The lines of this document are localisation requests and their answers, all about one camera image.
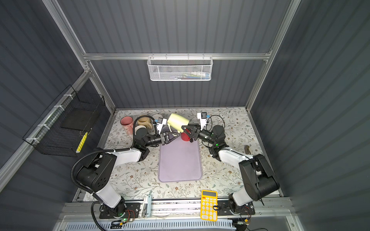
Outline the white mug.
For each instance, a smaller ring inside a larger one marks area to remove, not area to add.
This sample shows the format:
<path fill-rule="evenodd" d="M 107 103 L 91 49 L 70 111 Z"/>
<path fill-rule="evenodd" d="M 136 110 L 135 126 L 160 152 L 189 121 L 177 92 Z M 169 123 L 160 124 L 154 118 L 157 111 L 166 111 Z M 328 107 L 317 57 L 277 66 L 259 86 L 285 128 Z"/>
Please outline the white mug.
<path fill-rule="evenodd" d="M 138 126 L 135 127 L 135 133 L 137 133 L 140 129 L 147 130 L 146 126 L 144 126 L 144 125 L 138 125 Z"/>

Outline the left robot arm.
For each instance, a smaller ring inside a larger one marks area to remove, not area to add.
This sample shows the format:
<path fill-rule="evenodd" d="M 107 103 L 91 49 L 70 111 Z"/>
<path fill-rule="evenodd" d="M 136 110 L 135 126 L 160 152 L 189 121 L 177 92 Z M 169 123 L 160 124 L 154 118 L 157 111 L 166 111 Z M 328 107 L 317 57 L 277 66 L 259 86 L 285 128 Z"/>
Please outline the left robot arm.
<path fill-rule="evenodd" d="M 165 131 L 157 127 L 163 126 L 164 119 L 148 117 L 154 126 L 155 134 L 151 135 L 144 128 L 132 128 L 133 142 L 129 148 L 97 149 L 79 159 L 72 167 L 72 182 L 85 192 L 90 193 L 115 218 L 129 215 L 124 198 L 116 192 L 109 182 L 116 166 L 143 161 L 149 154 L 149 147 L 166 145 L 177 139 L 177 132 Z"/>

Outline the beige speckled mug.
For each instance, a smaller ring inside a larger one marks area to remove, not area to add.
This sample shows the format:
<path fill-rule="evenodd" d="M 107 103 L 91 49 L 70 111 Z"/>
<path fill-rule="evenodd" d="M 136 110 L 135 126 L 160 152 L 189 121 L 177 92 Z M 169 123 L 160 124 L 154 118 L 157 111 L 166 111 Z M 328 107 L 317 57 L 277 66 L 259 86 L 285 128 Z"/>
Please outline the beige speckled mug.
<path fill-rule="evenodd" d="M 145 126 L 148 130 L 151 130 L 154 128 L 152 120 L 147 116 L 138 119 L 137 124 L 139 126 Z"/>

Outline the pink ghost mug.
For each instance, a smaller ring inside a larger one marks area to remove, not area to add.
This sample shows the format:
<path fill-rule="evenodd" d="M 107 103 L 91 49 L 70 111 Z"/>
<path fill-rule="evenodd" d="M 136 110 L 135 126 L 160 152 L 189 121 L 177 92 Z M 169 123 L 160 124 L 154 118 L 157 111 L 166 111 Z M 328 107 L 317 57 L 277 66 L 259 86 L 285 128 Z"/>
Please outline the pink ghost mug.
<path fill-rule="evenodd" d="M 125 116 L 120 120 L 120 124 L 123 126 L 127 134 L 132 135 L 134 129 L 134 119 L 131 116 Z"/>

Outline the blue mug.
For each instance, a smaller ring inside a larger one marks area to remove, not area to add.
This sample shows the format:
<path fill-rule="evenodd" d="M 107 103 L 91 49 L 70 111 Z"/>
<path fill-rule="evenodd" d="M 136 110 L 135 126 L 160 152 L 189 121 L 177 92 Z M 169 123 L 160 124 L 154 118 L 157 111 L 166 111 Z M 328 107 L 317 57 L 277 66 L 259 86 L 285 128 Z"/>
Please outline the blue mug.
<path fill-rule="evenodd" d="M 155 114 L 152 116 L 155 120 L 155 122 L 162 124 L 163 122 L 163 116 L 161 114 Z"/>

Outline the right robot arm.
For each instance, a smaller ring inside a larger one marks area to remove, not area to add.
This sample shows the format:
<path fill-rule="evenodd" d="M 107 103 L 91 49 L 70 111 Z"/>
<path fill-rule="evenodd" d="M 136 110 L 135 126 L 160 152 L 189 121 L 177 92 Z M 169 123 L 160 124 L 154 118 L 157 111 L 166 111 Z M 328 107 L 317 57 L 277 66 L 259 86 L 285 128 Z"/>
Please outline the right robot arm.
<path fill-rule="evenodd" d="M 182 130 L 191 141 L 201 140 L 208 143 L 211 156 L 220 162 L 237 168 L 242 177 L 241 188 L 228 196 L 228 208 L 238 214 L 252 202 L 277 191 L 280 184 L 264 155 L 248 155 L 230 148 L 226 142 L 224 127 L 216 125 L 211 131 L 202 129 L 198 124 L 183 125 Z"/>

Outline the green mug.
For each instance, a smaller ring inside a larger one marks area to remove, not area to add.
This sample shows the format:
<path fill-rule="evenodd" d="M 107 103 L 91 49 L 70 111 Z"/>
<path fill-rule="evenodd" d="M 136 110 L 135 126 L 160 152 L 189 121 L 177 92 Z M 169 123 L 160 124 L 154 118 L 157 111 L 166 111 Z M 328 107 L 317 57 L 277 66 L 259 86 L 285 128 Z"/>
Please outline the green mug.
<path fill-rule="evenodd" d="M 170 129 L 175 129 L 178 133 L 182 133 L 184 132 L 182 127 L 187 126 L 189 124 L 189 120 L 183 116 L 172 113 L 167 120 L 167 124 Z"/>

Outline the red mug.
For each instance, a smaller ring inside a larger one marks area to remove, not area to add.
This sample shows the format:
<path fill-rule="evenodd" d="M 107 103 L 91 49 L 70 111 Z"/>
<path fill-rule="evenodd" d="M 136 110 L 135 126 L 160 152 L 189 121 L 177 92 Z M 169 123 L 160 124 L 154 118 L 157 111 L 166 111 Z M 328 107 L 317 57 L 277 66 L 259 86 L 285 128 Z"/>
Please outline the red mug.
<path fill-rule="evenodd" d="M 181 133 L 181 139 L 183 141 L 190 141 L 190 137 L 185 132 Z"/>

